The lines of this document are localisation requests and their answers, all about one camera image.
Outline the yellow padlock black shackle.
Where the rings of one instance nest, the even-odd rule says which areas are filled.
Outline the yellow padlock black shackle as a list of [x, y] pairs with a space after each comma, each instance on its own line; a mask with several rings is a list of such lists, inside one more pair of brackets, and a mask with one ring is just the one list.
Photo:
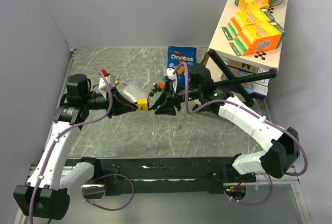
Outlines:
[[137, 101], [138, 111], [149, 111], [149, 101], [148, 98], [139, 99]]

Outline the orange black small padlock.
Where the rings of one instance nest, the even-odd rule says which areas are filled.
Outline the orange black small padlock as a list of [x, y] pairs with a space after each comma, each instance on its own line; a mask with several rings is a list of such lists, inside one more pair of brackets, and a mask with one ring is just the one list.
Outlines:
[[149, 92], [149, 96], [153, 97], [156, 93], [163, 91], [165, 85], [161, 82], [155, 83], [151, 91]]

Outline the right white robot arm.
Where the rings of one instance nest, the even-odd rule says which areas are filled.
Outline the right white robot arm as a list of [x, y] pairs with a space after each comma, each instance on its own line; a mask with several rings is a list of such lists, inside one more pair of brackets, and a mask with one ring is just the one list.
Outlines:
[[226, 170], [231, 181], [239, 181], [248, 173], [265, 172], [278, 179], [287, 174], [300, 155], [297, 132], [275, 125], [251, 110], [221, 81], [214, 82], [210, 70], [203, 64], [191, 67], [182, 64], [180, 67], [185, 75], [183, 87], [177, 84], [175, 69], [164, 69], [164, 89], [151, 107], [155, 114], [175, 116], [185, 103], [189, 114], [212, 112], [252, 137], [262, 151], [234, 156]]

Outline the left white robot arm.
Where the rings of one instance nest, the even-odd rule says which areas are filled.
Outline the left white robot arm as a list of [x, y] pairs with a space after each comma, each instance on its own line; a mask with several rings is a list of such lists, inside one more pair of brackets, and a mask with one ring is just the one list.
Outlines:
[[97, 91], [86, 75], [69, 76], [42, 157], [26, 183], [14, 190], [13, 197], [29, 223], [35, 218], [48, 222], [63, 219], [74, 189], [86, 182], [107, 181], [101, 160], [97, 158], [81, 158], [67, 175], [62, 175], [70, 149], [83, 126], [114, 116], [119, 106], [137, 109], [119, 93], [114, 76], [103, 69], [99, 75]]

